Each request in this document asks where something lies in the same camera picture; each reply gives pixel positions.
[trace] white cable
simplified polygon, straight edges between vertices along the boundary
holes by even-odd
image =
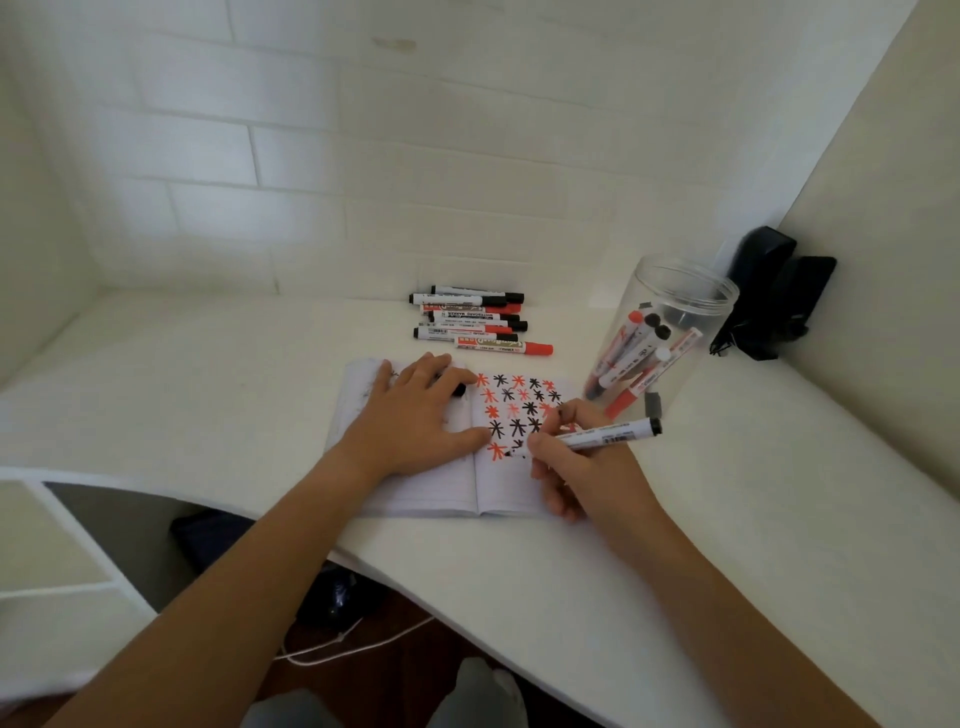
[[[339,635],[337,635],[334,639],[330,640],[329,642],[326,642],[323,644],[317,644],[317,645],[314,645],[313,647],[307,647],[306,649],[299,649],[296,652],[287,652],[286,639],[284,638],[284,644],[280,646],[280,648],[283,650],[283,654],[277,655],[276,657],[274,657],[274,662],[276,662],[277,660],[286,660],[288,657],[297,657],[298,655],[305,655],[307,652],[314,652],[318,649],[323,649],[324,647],[330,647],[332,644],[341,643],[344,639],[347,638],[347,635],[350,632],[352,632],[354,629],[356,629],[357,625],[362,621],[363,621],[363,618],[361,617],[356,622],[354,622],[347,629],[346,632],[341,632]]]
[[[303,660],[294,660],[294,659],[293,659],[295,655],[301,655],[301,654],[303,654],[304,652],[313,652],[314,650],[320,649],[321,647],[328,647],[328,646],[330,646],[331,644],[334,644],[334,643],[337,643],[337,642],[342,642],[342,641],[343,641],[343,638],[346,637],[346,636],[350,633],[350,631],[353,629],[353,627],[355,627],[357,624],[360,623],[360,620],[358,620],[358,621],[356,621],[356,623],[354,623],[353,627],[350,627],[349,630],[347,630],[346,632],[344,632],[342,635],[337,635],[337,639],[336,639],[336,640],[331,640],[331,641],[328,642],[328,643],[319,644],[319,645],[317,645],[316,647],[310,647],[310,648],[308,648],[308,649],[299,650],[299,651],[297,651],[297,652],[291,652],[291,653],[289,653],[289,654],[287,654],[286,652],[284,652],[284,654],[277,655],[276,657],[274,657],[274,659],[275,659],[275,660],[286,660],[286,661],[287,661],[288,663],[290,663],[291,665],[296,665],[296,666],[298,666],[298,667],[313,667],[313,666],[315,666],[315,665],[322,665],[323,663],[328,663],[328,662],[330,662],[331,660],[336,660],[336,659],[341,658],[341,657],[347,657],[348,655],[355,655],[355,654],[357,654],[358,652],[366,652],[368,649],[374,649],[375,647],[382,647],[384,644],[390,644],[391,642],[395,642],[396,640],[399,640],[401,637],[404,637],[405,635],[409,635],[409,634],[410,634],[411,632],[413,632],[415,629],[420,629],[420,628],[423,627],[426,623],[431,622],[431,621],[433,621],[433,620],[434,620],[433,617],[428,617],[428,618],[424,619],[423,621],[417,622],[417,623],[414,624],[412,627],[407,627],[407,628],[406,628],[405,630],[403,630],[402,632],[398,632],[397,634],[393,635],[393,636],[390,637],[390,638],[387,638],[386,640],[381,640],[380,642],[378,642],[378,643],[373,643],[373,644],[365,644],[365,645],[362,646],[362,647],[355,647],[354,649],[349,649],[349,650],[347,650],[346,652],[340,652],[339,654],[336,654],[336,655],[330,655],[329,657],[323,657],[323,658],[321,658],[320,660],[311,660],[311,661],[307,662],[307,661],[303,661]]]

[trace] jar opening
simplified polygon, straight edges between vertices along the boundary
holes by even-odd
[[[666,255],[645,255],[634,277],[664,303],[688,313],[726,316],[740,289],[706,266]]]

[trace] clear plastic jar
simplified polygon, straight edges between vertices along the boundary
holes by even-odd
[[[584,385],[618,422],[660,417],[723,326],[740,291],[709,268],[645,255]]]

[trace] open notebook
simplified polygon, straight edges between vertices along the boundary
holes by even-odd
[[[367,403],[379,366],[379,359],[347,364],[327,449],[340,441]],[[404,366],[395,362],[395,375]],[[490,444],[427,473],[388,478],[364,505],[365,515],[548,515],[540,484],[530,477],[530,460],[509,453],[540,429],[551,408],[576,396],[573,388],[568,382],[537,376],[484,372],[477,377],[477,384],[467,387],[463,397],[451,398],[445,427],[456,432],[486,426],[492,433]]]

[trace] right hand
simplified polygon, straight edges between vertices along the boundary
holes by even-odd
[[[575,522],[586,512],[613,550],[620,552],[662,509],[626,443],[574,452],[553,437],[571,423],[589,429],[612,425],[612,420],[583,400],[561,404],[547,415],[541,431],[527,438],[534,456],[531,476],[541,482],[551,513]]]

